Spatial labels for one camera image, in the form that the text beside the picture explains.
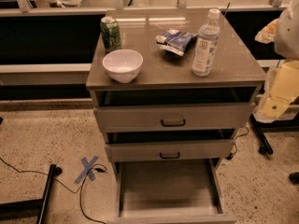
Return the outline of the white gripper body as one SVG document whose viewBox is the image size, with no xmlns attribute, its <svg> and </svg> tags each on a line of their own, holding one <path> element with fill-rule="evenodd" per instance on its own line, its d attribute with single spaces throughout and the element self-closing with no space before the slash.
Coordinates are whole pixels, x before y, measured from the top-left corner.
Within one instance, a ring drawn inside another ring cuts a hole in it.
<svg viewBox="0 0 299 224">
<path fill-rule="evenodd" d="M 299 96 L 299 61 L 285 62 L 278 70 L 270 96 L 294 101 Z"/>
</svg>

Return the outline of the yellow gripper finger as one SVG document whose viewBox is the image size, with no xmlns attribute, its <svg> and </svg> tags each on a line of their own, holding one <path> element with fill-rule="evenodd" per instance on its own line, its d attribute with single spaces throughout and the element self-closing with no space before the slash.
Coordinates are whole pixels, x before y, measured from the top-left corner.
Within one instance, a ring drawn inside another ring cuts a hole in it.
<svg viewBox="0 0 299 224">
<path fill-rule="evenodd" d="M 277 29 L 278 19 L 269 22 L 258 34 L 255 36 L 257 42 L 268 44 L 275 40 L 275 33 Z"/>
<path fill-rule="evenodd" d="M 264 97 L 260 101 L 263 119 L 278 119 L 289 108 L 291 101 L 279 97 Z"/>
</svg>

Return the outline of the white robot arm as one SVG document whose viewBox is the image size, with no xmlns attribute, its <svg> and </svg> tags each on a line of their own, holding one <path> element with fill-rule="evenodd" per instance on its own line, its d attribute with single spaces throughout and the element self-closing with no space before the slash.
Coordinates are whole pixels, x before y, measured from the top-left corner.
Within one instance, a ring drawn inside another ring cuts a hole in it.
<svg viewBox="0 0 299 224">
<path fill-rule="evenodd" d="M 299 0 L 292 0 L 278 19 L 257 33 L 255 40 L 273 42 L 275 53 L 285 59 L 279 68 L 267 72 L 264 95 L 255 111 L 260 121 L 273 122 L 299 97 Z"/>
</svg>

